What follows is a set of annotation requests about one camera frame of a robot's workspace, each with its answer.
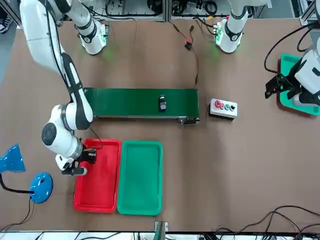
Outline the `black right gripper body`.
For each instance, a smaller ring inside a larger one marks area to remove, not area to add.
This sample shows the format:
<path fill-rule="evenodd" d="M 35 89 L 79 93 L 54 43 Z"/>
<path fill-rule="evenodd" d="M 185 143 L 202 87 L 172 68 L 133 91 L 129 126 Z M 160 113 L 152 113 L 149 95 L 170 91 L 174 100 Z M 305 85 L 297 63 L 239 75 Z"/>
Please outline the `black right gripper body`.
<path fill-rule="evenodd" d="M 97 149 L 85 148 L 79 158 L 80 162 L 87 162 L 89 164 L 95 164 L 97 161 Z"/>

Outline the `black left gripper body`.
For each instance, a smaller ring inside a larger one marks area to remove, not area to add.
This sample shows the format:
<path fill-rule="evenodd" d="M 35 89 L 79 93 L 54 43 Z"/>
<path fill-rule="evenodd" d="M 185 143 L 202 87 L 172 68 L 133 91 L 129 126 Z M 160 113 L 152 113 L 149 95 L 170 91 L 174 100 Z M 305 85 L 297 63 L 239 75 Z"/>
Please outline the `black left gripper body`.
<path fill-rule="evenodd" d="M 286 84 L 297 85 L 301 84 L 296 77 L 296 74 L 301 68 L 301 57 L 282 57 L 281 58 L 281 75 L 284 77 L 284 86 Z"/>

